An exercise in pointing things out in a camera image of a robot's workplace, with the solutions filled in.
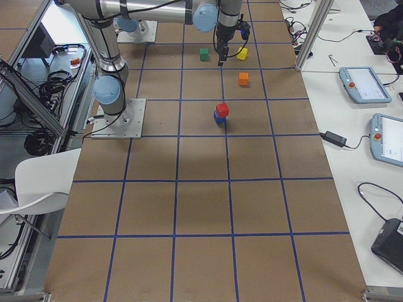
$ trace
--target black device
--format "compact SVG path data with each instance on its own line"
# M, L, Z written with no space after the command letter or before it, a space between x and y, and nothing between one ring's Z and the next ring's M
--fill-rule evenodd
M368 44L370 45L374 55L384 55L385 52L387 51L385 45L383 44L379 36L376 35L366 36L366 40L368 41Z
M387 220L371 251L403 274L403 221L397 218Z
M323 140L326 140L329 143L332 143L342 148L346 145L347 142L347 138L341 137L340 135L337 135L330 131L326 131L326 133L321 133L321 137L323 138Z
M302 47L302 44L298 45L297 47L294 47L294 53L295 53L295 55L298 55L298 54L300 53L301 47ZM310 52L310 53L308 54L308 58L311 58L311 56L313 56L313 55L314 55L314 53L313 53L313 52Z

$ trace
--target hand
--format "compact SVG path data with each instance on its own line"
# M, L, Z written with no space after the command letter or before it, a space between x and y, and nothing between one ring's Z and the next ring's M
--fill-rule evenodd
M381 30L383 30L382 26L374 26L373 30L375 30L375 33L379 33Z

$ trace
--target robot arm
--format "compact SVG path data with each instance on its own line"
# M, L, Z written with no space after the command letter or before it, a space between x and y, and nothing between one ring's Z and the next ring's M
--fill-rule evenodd
M83 17L81 25L91 48L98 53L99 66L106 72L124 67L119 56L112 22L116 16L124 19L194 24L201 31L212 30L217 23L219 66L227 60L228 42L240 30L249 38L249 25L241 19L242 0L66 0Z
M239 19L242 0L65 0L77 14L100 67L101 77L94 84L107 123L113 127L130 122L125 100L128 66L120 55L113 18L194 24L200 31L216 28L219 66L228 57L228 42L240 30L249 38L249 25Z

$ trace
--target red cube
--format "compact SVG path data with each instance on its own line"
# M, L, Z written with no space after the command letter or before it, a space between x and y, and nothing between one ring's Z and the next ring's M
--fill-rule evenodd
M215 112L217 112L217 115L219 116L219 118L227 117L229 115L228 105L225 103L216 105Z

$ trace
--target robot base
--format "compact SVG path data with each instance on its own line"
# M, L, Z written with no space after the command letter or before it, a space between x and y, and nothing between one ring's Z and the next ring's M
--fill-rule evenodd
M130 110L133 113L133 120L128 125L105 128L99 132L91 135L91 138L102 139L116 139L116 138L141 138L143 129L144 113L145 113L145 99L129 99L127 100L126 110ZM98 108L97 115L103 115L101 106ZM98 119L95 121L93 131L97 131L106 127L106 121L104 119Z
M146 21L148 25L147 33L141 36L141 38L137 36L129 35L127 32L123 31L118 35L118 43L132 43L132 44L140 44L140 43L154 43L156 41L156 33L157 33L157 21Z

